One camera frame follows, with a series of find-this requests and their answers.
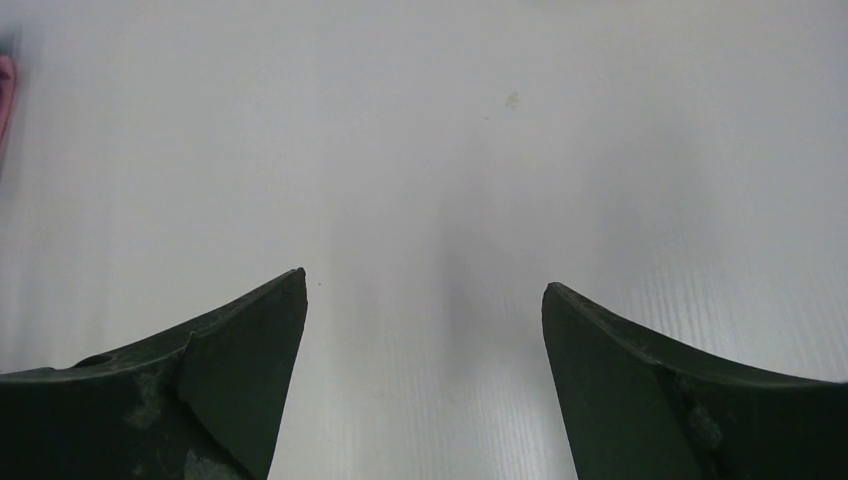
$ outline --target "white surface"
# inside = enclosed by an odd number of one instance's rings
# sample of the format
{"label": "white surface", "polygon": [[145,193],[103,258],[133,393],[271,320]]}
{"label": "white surface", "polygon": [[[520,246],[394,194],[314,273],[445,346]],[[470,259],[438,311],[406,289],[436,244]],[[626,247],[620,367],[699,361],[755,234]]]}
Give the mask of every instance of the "white surface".
{"label": "white surface", "polygon": [[560,281],[848,379],[840,1],[0,0],[0,370],[69,366],[289,268],[272,478],[574,478]]}

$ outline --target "pink object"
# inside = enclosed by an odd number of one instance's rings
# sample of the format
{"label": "pink object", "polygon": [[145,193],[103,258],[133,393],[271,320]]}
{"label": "pink object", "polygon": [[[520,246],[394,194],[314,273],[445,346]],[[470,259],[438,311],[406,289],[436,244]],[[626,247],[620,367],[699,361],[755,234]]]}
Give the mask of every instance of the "pink object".
{"label": "pink object", "polygon": [[0,56],[0,146],[6,137],[6,127],[12,115],[12,101],[15,98],[15,62],[8,55]]}

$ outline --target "white background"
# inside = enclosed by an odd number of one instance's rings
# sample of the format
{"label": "white background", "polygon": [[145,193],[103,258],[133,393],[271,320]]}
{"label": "white background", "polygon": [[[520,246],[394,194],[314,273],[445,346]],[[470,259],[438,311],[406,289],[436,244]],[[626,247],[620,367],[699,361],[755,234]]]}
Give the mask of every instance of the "white background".
{"label": "white background", "polygon": [[848,380],[840,0],[0,0],[0,371],[291,268],[275,479],[574,478],[550,281]]}

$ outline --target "worn paint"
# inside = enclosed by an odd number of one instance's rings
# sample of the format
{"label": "worn paint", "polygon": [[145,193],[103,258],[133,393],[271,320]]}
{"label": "worn paint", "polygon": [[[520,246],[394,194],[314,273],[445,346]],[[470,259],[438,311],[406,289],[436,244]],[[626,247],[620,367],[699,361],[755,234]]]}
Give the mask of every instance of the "worn paint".
{"label": "worn paint", "polygon": [[243,477],[232,468],[223,463],[199,457],[194,450],[189,450],[186,454],[183,478],[185,480],[243,480]]}
{"label": "worn paint", "polygon": [[148,428],[162,414],[162,398],[158,393],[159,375],[141,373],[135,377],[141,404],[124,415],[124,421],[136,428]]}

